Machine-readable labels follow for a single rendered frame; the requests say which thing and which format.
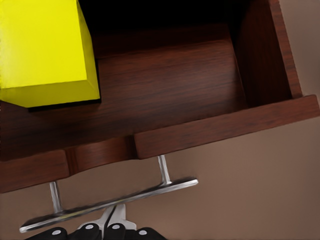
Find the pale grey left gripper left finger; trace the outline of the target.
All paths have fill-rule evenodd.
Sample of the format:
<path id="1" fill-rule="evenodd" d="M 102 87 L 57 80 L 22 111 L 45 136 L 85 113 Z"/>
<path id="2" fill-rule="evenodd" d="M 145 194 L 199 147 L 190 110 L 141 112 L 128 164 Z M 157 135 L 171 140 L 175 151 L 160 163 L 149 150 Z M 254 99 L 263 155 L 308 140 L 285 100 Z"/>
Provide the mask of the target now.
<path id="1" fill-rule="evenodd" d="M 103 240 L 105 226 L 108 225 L 116 207 L 108 207 L 96 220 L 82 223 L 68 235 L 68 240 Z"/>

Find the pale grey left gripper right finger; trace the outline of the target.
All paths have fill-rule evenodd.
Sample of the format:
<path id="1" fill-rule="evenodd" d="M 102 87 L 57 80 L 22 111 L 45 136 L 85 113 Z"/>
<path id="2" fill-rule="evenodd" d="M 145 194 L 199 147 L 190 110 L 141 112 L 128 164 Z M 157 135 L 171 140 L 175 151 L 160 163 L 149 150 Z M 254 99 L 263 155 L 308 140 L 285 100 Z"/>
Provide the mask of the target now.
<path id="1" fill-rule="evenodd" d="M 108 207 L 102 215 L 102 240 L 125 240 L 126 232 L 133 233 L 137 225 L 126 219 L 126 206 Z"/>

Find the silver bar drawer handle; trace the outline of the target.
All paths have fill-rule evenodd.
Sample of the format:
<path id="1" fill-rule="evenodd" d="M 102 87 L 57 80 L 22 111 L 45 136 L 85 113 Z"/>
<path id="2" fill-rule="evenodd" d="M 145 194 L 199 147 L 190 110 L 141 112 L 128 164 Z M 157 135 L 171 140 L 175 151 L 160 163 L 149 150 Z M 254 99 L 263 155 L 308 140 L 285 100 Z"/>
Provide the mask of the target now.
<path id="1" fill-rule="evenodd" d="M 63 209 L 62 202 L 60 198 L 59 188 L 55 181 L 50 182 L 50 192 L 53 202 L 54 213 L 33 218 L 26 221 L 20 228 L 21 233 L 26 233 L 34 231 L 40 228 L 51 226 L 57 223 L 61 223 L 73 218 L 77 218 L 89 213 L 104 209 L 110 208 L 118 205 L 123 205 L 132 201 L 145 199 L 164 193 L 169 193 L 185 188 L 195 186 L 199 183 L 195 177 L 185 177 L 178 180 L 171 180 L 167 168 L 166 157 L 164 155 L 159 155 L 158 157 L 159 169 L 161 174 L 161 182 L 159 185 L 144 189 L 142 191 L 130 193 L 128 195 L 114 198 L 111 200 L 105 200 L 94 204 L 89 204 L 81 207 Z"/>

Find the dark brown wooden drawer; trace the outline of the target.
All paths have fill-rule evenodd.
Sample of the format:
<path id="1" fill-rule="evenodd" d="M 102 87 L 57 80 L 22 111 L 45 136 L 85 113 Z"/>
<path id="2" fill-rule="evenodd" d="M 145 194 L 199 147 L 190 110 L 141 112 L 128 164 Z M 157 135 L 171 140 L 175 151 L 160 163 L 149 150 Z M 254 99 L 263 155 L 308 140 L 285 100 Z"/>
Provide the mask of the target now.
<path id="1" fill-rule="evenodd" d="M 320 116 L 279 0 L 80 0 L 99 100 L 1 104 L 0 194 Z"/>

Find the yellow box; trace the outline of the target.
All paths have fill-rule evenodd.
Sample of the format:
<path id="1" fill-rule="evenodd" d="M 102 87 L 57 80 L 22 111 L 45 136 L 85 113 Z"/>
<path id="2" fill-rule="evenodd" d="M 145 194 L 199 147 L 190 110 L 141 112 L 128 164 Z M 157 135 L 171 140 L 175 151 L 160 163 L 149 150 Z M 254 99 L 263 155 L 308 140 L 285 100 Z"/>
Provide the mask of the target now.
<path id="1" fill-rule="evenodd" d="M 0 0 L 0 101 L 33 108 L 99 98 L 79 0 Z"/>

